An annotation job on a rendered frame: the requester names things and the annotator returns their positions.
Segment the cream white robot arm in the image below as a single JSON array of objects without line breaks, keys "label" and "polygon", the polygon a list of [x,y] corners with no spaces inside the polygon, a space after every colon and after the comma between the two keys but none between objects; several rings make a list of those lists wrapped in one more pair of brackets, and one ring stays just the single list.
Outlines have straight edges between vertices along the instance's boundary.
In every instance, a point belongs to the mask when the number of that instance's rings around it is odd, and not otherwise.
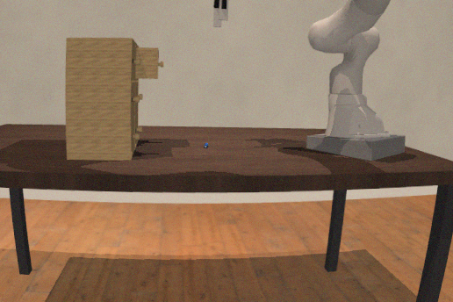
[{"label": "cream white robot arm", "polygon": [[380,41],[373,26],[390,1],[348,0],[336,13],[314,23],[309,30],[313,49],[343,54],[343,62],[332,68],[329,75],[326,136],[390,137],[381,117],[367,105],[367,97],[361,95],[363,67]]}]

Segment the tan wooden chest of drawers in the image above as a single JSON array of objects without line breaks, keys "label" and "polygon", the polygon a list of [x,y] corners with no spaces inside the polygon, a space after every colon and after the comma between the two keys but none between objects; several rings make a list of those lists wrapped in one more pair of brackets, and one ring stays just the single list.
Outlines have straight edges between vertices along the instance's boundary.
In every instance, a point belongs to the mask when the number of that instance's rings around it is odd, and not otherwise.
[{"label": "tan wooden chest of drawers", "polygon": [[138,112],[131,117],[133,44],[133,38],[67,38],[67,160],[131,161]]}]

